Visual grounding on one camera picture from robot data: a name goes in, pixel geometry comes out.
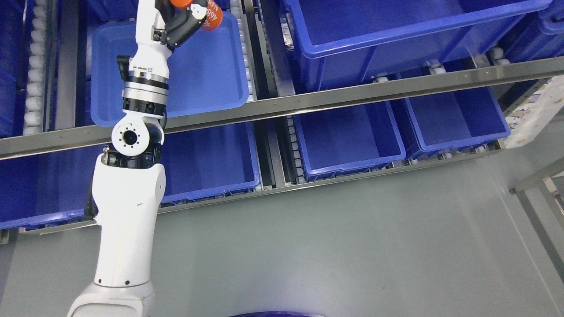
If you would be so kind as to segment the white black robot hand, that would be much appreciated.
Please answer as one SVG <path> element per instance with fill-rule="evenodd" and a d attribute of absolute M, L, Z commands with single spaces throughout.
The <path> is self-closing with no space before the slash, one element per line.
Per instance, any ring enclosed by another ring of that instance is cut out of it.
<path fill-rule="evenodd" d="M 137 6 L 137 52 L 130 68 L 159 70 L 176 48 L 184 44 L 208 19 L 207 0 L 140 0 Z"/>

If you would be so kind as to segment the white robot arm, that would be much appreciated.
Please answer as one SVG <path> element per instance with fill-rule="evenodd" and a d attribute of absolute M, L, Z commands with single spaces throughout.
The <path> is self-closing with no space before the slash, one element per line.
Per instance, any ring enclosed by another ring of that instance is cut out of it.
<path fill-rule="evenodd" d="M 153 317 L 151 260 L 166 176 L 164 143 L 168 54 L 137 52 L 120 60 L 124 116 L 97 159 L 91 182 L 101 228 L 93 282 L 73 301 L 69 317 Z"/>

